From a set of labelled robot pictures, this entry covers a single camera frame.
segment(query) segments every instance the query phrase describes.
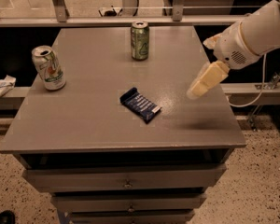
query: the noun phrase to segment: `drawer handle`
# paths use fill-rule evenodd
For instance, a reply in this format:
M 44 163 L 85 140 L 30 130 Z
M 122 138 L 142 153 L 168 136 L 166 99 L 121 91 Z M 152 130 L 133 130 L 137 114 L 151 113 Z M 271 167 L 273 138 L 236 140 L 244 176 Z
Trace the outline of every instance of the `drawer handle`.
M 133 213 L 135 210 L 133 209 L 133 206 L 132 205 L 130 205 L 130 207 L 128 208 L 128 212 L 129 213 Z
M 131 189 L 133 187 L 133 185 L 130 183 L 129 180 L 127 180 L 126 183 L 123 185 L 123 187 L 125 189 Z

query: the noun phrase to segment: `white cable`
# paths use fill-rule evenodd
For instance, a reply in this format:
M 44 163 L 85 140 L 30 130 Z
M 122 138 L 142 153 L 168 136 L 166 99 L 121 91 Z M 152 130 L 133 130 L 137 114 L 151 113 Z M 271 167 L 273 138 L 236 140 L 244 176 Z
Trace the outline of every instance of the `white cable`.
M 249 106 L 249 105 L 254 104 L 254 103 L 260 98 L 260 96 L 262 95 L 263 86 L 264 86 L 266 60 L 267 60 L 267 54 L 265 53 L 264 56 L 263 56 L 263 64 L 262 64 L 262 83 L 261 83 L 261 90 L 260 90 L 260 93 L 259 93 L 258 97 L 256 97 L 253 101 L 251 101 L 250 103 L 245 104 L 245 105 L 234 105 L 234 104 L 230 103 L 230 105 L 231 105 L 232 107 L 237 107 L 237 108 L 247 107 L 247 106 Z

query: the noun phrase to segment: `gray tabletop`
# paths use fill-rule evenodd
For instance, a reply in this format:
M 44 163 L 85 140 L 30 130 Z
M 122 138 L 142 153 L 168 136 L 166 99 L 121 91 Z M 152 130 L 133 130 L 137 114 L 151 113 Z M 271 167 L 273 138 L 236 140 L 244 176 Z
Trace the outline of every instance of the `gray tabletop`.
M 39 77 L 13 120 L 2 153 L 66 153 L 243 147 L 220 86 L 186 96 L 207 61 L 193 27 L 151 27 L 149 57 L 131 57 L 129 28 L 62 29 L 55 43 L 66 85 L 46 91 Z M 136 87 L 162 107 L 149 124 L 120 104 Z

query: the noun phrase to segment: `silver can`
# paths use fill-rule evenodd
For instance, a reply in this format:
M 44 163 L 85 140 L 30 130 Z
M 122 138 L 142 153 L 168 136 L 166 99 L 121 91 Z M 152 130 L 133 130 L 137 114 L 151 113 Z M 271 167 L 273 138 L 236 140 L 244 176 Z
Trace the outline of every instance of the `silver can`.
M 59 65 L 55 51 L 49 46 L 40 46 L 32 50 L 35 68 L 44 82 L 45 88 L 56 91 L 65 85 L 65 76 Z
M 144 60 L 149 51 L 149 27 L 146 21 L 134 21 L 131 26 L 131 52 L 136 60 Z

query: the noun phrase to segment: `can top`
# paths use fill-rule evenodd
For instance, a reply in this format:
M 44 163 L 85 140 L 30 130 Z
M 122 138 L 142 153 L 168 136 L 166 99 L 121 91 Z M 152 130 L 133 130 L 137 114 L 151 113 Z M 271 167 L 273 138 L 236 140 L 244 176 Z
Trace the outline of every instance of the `can top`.
M 34 48 L 32 50 L 32 55 L 37 57 L 43 57 L 47 56 L 52 52 L 52 48 L 49 46 L 40 46 L 37 48 Z
M 146 28 L 148 27 L 147 21 L 134 21 L 132 23 L 132 27 L 134 28 Z

